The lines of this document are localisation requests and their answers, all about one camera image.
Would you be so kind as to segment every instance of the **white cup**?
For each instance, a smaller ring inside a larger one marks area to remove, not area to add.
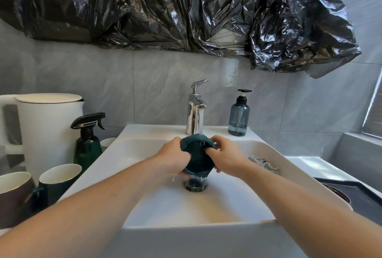
[[[116,137],[111,137],[109,139],[104,139],[103,141],[101,141],[102,152],[104,152],[113,143],[115,139]]]

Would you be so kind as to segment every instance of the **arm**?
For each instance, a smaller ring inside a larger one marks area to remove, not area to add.
[[[206,153],[218,172],[248,184],[306,255],[382,257],[382,227],[251,162],[229,139],[211,139],[220,144],[220,151],[208,148]]]
[[[0,257],[99,255],[145,191],[165,175],[182,171],[189,160],[189,153],[180,150],[180,138],[173,139],[154,157],[56,203],[1,236]]]

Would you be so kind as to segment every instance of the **hand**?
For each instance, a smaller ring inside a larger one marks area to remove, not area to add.
[[[217,142],[216,149],[207,148],[206,154],[213,160],[218,173],[222,171],[235,177],[240,165],[251,162],[230,139],[214,135],[211,140]]]
[[[188,178],[189,174],[183,172],[183,169],[189,163],[191,155],[180,149],[180,140],[180,137],[175,137],[163,145],[155,157],[160,158],[165,166],[168,166],[170,174],[179,174],[183,178]]]

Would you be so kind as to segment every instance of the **brown mug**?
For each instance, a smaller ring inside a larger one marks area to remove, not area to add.
[[[28,203],[34,188],[28,172],[0,176],[0,229],[15,227],[31,216]]]

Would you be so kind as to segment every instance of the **soap dispenser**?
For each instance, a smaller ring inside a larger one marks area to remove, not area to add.
[[[247,105],[246,93],[252,92],[250,89],[238,89],[241,95],[237,97],[236,103],[231,106],[230,121],[228,132],[237,137],[243,137],[247,131],[249,106]]]
[[[82,167],[82,172],[86,171],[93,162],[102,154],[98,137],[93,133],[93,127],[102,126],[101,119],[105,118],[104,112],[83,115],[73,121],[70,128],[80,129],[81,137],[76,141],[74,150],[74,163]]]

